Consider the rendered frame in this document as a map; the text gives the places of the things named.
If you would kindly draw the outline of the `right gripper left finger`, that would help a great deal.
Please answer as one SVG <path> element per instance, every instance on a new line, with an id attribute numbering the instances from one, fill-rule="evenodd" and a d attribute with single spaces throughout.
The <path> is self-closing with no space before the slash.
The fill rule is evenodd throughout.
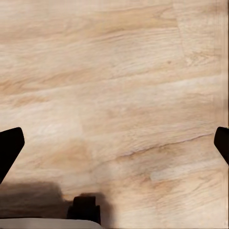
<path id="1" fill-rule="evenodd" d="M 0 184 L 24 145 L 21 127 L 0 132 Z"/>

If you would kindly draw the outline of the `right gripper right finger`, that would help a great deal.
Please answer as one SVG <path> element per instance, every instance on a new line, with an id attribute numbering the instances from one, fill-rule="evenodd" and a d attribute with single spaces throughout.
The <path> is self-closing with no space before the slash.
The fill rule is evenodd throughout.
<path id="1" fill-rule="evenodd" d="M 229 129 L 228 128 L 224 128 L 224 127 L 217 128 L 215 138 L 214 138 L 214 144 L 229 165 Z"/>

